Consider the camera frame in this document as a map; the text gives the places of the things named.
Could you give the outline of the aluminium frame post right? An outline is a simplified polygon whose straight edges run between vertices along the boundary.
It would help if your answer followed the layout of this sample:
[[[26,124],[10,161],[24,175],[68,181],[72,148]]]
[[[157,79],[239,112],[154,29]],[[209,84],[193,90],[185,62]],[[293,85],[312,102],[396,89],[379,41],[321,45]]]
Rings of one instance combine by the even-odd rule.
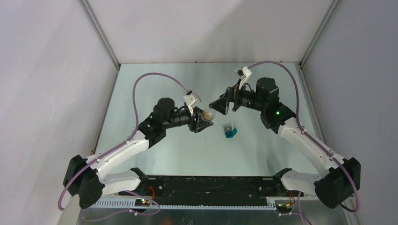
[[[308,47],[306,48],[300,62],[299,65],[301,68],[303,68],[305,66],[305,64],[307,63],[308,59],[311,56],[312,51],[314,50],[314,48],[316,47],[319,39],[321,38],[323,32],[325,31],[330,19],[332,18],[332,16],[334,15],[336,9],[338,8],[339,4],[340,4],[341,0],[332,0],[331,4],[329,5],[325,15],[323,16],[318,28],[315,31],[314,36],[312,37]]]

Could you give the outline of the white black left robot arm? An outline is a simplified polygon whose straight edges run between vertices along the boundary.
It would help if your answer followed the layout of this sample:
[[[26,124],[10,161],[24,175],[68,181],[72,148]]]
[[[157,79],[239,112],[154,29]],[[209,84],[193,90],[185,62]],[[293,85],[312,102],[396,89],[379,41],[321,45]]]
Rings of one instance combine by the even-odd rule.
[[[174,100],[161,98],[152,113],[139,125],[134,135],[115,146],[108,153],[83,158],[73,157],[68,165],[63,185],[71,196],[79,197],[79,207],[87,209],[101,197],[133,191],[143,195],[148,191],[146,175],[138,168],[123,173],[111,173],[127,159],[150,149],[166,137],[166,130],[186,125],[193,133],[199,133],[213,125],[215,111],[184,104],[175,107]]]

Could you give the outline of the aluminium right side rail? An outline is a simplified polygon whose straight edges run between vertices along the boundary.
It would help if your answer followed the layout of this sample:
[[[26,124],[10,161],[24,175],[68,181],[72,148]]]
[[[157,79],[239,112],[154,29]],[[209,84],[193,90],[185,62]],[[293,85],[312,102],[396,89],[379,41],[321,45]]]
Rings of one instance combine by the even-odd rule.
[[[310,91],[310,86],[309,83],[306,79],[305,73],[303,68],[301,67],[301,64],[299,62],[295,63],[296,66],[296,70],[298,73],[298,77],[300,80],[300,84],[302,87],[302,90],[304,92],[304,97],[306,100],[306,104],[309,110],[309,114],[311,117],[311,121],[314,127],[314,131],[315,131],[315,135],[318,139],[320,139],[324,144],[327,144],[327,141],[325,139],[325,135],[324,135],[324,131],[323,128],[321,126],[321,120],[319,118],[319,115],[317,113],[316,107],[315,107],[315,101],[314,98],[312,96],[312,93]]]

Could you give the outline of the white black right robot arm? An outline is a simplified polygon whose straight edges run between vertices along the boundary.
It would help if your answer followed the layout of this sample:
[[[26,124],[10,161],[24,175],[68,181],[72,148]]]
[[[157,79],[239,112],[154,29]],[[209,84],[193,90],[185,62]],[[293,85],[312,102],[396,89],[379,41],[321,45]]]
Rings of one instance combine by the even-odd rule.
[[[317,171],[316,174],[286,168],[276,174],[273,190],[279,196],[291,190],[315,195],[327,207],[334,209],[350,196],[358,198],[361,165],[355,158],[346,159],[318,138],[312,136],[299,122],[298,115],[279,98],[279,88],[272,78],[260,78],[255,90],[246,90],[241,82],[228,87],[209,107],[226,115],[229,105],[233,111],[246,107],[260,112],[265,128],[296,147]]]

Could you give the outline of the teal and clear pill box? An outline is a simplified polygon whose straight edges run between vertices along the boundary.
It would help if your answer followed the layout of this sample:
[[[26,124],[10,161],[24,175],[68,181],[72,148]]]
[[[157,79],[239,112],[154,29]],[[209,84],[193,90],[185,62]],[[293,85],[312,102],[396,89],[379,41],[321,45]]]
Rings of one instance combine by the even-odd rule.
[[[223,130],[227,139],[233,138],[237,134],[237,128],[231,124],[224,125]]]

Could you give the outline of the aluminium frame post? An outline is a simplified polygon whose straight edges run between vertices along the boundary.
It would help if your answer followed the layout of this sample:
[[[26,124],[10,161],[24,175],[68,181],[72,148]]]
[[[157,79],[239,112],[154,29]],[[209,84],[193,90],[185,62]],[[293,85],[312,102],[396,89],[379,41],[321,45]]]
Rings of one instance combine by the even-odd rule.
[[[86,17],[88,18],[88,21],[90,22],[90,24],[92,25],[96,35],[99,38],[99,41],[101,42],[101,44],[103,45],[108,57],[110,58],[110,60],[112,61],[114,67],[116,68],[116,70],[120,69],[120,62],[111,46],[111,43],[109,42],[90,2],[88,0],[78,0],[79,4],[81,5],[84,13],[86,14]]]
[[[306,48],[300,62],[299,65],[301,68],[303,68],[305,66],[305,64],[307,63],[308,59],[311,56],[312,51],[314,50],[314,48],[316,47],[319,39],[321,38],[323,32],[325,31],[330,19],[332,18],[332,16],[334,15],[336,9],[338,8],[339,4],[340,4],[341,0],[332,0],[331,4],[329,5],[325,15],[323,16],[318,28],[315,31],[314,36],[312,37],[308,47]]]

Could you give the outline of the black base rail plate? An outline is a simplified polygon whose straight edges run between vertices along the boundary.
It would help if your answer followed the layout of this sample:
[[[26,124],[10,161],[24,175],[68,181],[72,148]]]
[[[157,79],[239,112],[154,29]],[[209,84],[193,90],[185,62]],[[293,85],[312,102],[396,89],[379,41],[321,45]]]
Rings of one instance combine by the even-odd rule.
[[[289,197],[278,179],[262,176],[150,175],[135,193],[158,204],[189,206],[263,206],[268,197]]]

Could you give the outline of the aluminium frame post left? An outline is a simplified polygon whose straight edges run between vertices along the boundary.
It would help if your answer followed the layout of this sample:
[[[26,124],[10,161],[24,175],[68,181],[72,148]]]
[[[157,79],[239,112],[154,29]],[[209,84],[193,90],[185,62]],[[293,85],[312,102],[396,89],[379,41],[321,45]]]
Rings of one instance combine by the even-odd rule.
[[[84,13],[86,14],[86,17],[88,18],[88,21],[90,22],[90,24],[92,25],[96,35],[99,38],[99,41],[101,42],[101,44],[103,45],[108,57],[110,58],[110,60],[112,61],[114,67],[116,68],[116,70],[120,69],[120,62],[111,46],[111,43],[109,42],[90,2],[88,0],[78,0],[79,4],[81,5]]]

